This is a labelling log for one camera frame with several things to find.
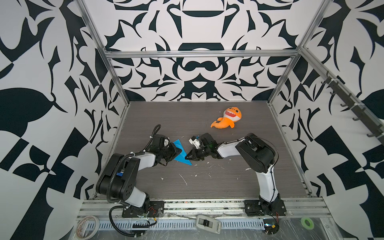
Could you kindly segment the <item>blue square paper sheet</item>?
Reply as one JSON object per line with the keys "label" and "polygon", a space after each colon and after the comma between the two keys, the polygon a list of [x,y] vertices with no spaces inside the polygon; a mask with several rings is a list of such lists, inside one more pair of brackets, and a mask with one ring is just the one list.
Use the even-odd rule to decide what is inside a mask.
{"label": "blue square paper sheet", "polygon": [[182,152],[175,157],[175,160],[180,162],[180,163],[184,163],[184,164],[191,166],[192,163],[189,160],[186,160],[187,153],[185,152],[180,140],[174,141],[174,144],[178,149],[182,150]]}

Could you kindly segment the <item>orange shark plush toy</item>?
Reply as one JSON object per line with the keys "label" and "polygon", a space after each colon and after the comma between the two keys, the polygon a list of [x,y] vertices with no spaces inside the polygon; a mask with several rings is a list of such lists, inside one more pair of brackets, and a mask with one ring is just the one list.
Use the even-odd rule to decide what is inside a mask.
{"label": "orange shark plush toy", "polygon": [[223,117],[218,118],[211,124],[211,128],[225,129],[234,128],[235,123],[242,119],[242,113],[237,107],[229,107],[224,111]]}

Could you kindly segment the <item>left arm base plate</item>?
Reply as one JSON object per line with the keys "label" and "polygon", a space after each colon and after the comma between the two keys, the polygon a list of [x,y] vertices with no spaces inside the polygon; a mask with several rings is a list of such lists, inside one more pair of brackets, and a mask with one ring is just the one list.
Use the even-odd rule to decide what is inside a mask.
{"label": "left arm base plate", "polygon": [[154,218],[164,213],[164,201],[145,201],[142,207],[125,207],[122,213],[123,218],[138,218],[140,216]]}

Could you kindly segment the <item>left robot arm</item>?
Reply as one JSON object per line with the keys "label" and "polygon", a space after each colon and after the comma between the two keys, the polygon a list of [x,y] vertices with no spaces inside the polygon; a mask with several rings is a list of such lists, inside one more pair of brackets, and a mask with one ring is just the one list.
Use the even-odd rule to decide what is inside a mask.
{"label": "left robot arm", "polygon": [[147,210],[149,194],[136,187],[138,172],[157,165],[167,166],[182,153],[182,150],[164,135],[159,135],[158,124],[143,150],[126,155],[113,154],[96,184],[96,193],[106,196],[109,203]]}

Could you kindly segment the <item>small black electronics board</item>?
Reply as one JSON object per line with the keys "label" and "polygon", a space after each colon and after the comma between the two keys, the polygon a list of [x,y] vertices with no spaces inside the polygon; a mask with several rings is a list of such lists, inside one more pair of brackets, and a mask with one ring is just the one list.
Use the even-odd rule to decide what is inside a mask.
{"label": "small black electronics board", "polygon": [[263,219],[264,233],[269,236],[274,236],[280,229],[280,225],[273,219]]}

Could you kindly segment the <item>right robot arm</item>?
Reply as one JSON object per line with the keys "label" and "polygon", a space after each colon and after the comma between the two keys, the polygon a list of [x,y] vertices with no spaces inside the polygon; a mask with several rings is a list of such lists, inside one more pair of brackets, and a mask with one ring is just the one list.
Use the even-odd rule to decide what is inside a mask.
{"label": "right robot arm", "polygon": [[257,173],[261,200],[271,204],[278,198],[274,177],[277,152],[264,139],[249,133],[238,140],[217,143],[210,134],[205,133],[191,137],[189,143],[193,145],[186,156],[190,161],[203,161],[206,157],[224,159],[241,156]]}

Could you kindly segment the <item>grey switch box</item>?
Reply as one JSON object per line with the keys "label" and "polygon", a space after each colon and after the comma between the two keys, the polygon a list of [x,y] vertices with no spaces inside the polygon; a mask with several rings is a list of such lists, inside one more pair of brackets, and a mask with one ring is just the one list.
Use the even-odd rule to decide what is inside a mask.
{"label": "grey switch box", "polygon": [[214,234],[220,234],[222,230],[222,222],[204,215],[197,215],[195,225],[199,230]]}

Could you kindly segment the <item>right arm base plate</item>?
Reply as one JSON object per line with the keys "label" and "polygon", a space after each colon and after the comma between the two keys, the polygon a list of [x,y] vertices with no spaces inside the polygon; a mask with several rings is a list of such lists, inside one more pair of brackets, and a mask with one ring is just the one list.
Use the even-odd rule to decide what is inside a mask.
{"label": "right arm base plate", "polygon": [[260,200],[244,200],[245,213],[249,217],[254,216],[285,216],[286,206],[284,201],[276,198],[273,202]]}

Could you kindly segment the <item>green tape roll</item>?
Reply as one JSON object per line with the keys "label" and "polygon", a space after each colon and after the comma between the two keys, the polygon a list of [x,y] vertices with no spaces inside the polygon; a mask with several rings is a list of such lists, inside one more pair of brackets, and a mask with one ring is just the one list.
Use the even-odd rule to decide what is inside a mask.
{"label": "green tape roll", "polygon": [[301,224],[306,230],[313,230],[315,228],[314,221],[309,217],[302,217]]}

